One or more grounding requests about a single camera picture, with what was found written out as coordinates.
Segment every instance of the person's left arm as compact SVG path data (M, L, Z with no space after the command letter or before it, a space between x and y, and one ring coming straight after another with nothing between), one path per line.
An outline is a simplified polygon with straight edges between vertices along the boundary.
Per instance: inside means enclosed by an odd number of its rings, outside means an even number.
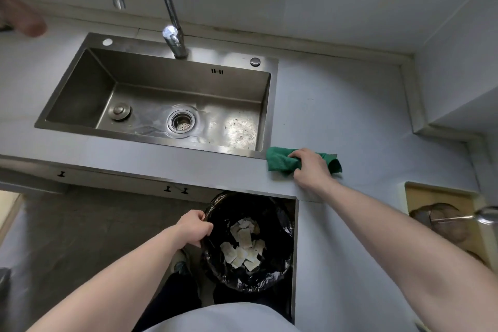
M131 331L168 268L173 254L187 243L200 246L213 224L190 210L140 247L81 285L28 332Z

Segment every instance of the cabinet door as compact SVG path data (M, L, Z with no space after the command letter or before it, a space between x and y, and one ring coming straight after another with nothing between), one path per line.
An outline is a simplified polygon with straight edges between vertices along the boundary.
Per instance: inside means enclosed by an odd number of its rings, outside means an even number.
M75 170L54 165L0 159L0 167L47 178L60 183L129 191L143 195L209 203L221 190L184 184Z

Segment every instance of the forearm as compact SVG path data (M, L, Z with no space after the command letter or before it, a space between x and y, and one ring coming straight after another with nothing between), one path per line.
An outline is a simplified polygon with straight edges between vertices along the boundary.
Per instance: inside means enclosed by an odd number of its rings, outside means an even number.
M178 235L172 226L146 241L81 285L29 332L131 331L183 246Z
M407 215L333 179L326 184L320 196L428 327L434 332L495 330L498 282L492 272Z

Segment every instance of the black pants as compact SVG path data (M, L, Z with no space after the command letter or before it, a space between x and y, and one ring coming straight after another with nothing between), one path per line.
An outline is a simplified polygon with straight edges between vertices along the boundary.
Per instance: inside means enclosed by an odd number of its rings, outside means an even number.
M286 305L277 293L267 290L263 293L243 294L225 285L217 285L213 293L215 304L252 302L273 308L286 319ZM170 317L201 307L197 284L191 275L172 273L157 297L147 306L133 332L142 332Z

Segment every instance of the stainless steel sink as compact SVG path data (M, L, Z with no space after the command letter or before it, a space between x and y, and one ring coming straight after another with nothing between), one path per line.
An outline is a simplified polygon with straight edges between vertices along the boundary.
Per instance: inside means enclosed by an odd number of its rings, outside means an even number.
M90 33L35 127L265 158L277 69L273 58L190 45L174 59L164 43Z

